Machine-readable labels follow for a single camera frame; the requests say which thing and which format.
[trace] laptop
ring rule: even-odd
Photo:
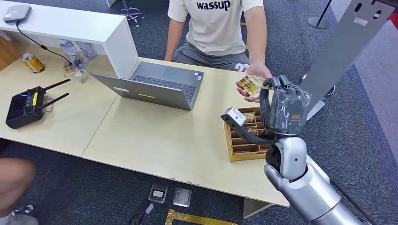
[[[203,80],[203,72],[141,62],[130,79],[90,73],[126,98],[192,110]]]

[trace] human hand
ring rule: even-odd
[[[247,74],[260,76],[265,79],[272,78],[271,72],[263,63],[250,65],[249,68],[247,69]],[[240,85],[239,82],[236,82],[236,85],[237,85],[237,91],[244,96],[244,100],[248,102],[257,102],[257,103],[259,102],[259,99],[251,97],[249,93],[247,93],[243,89],[243,87]]]

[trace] wooden table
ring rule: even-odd
[[[17,92],[63,79],[55,67],[62,59],[29,46],[47,66],[31,74],[19,61],[0,72],[2,108]],[[115,75],[103,56],[90,62],[87,71]],[[0,126],[0,137],[81,156],[109,165],[189,183],[245,198],[244,218],[273,204],[289,206],[263,172],[264,160],[230,163],[220,115],[231,106],[253,107],[243,100],[235,81],[243,74],[161,60],[147,61],[204,72],[194,109],[189,112],[116,95],[93,79],[69,82],[49,91],[51,96],[70,92],[54,112],[35,124],[12,130]],[[0,112],[5,120],[7,112]]]
[[[0,71],[0,137],[45,149],[81,156],[94,136],[117,94],[92,78],[81,84],[78,78],[51,89],[47,96],[55,98],[69,92],[70,95],[54,104],[54,111],[42,120],[17,130],[9,128],[5,121],[12,96],[37,86],[46,87],[65,80],[62,70],[64,59],[42,50],[39,46],[16,45],[20,53],[33,53],[46,66],[45,71],[34,74],[17,60]],[[60,49],[51,48],[61,53]],[[106,56],[91,61],[87,70],[98,68],[114,74]]]

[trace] shoe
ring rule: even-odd
[[[38,220],[28,215],[11,216],[7,225],[38,225]]]
[[[305,78],[307,77],[307,74],[304,74],[302,77],[301,77],[301,81],[303,81]],[[332,95],[333,93],[335,93],[335,91],[336,91],[336,86],[335,85],[333,85],[333,87],[323,96],[323,97],[329,97],[330,95]]]

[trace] number 23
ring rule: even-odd
[[[249,68],[249,64],[245,63],[238,63],[235,65],[235,69],[237,69],[238,72],[247,72],[247,69]]]

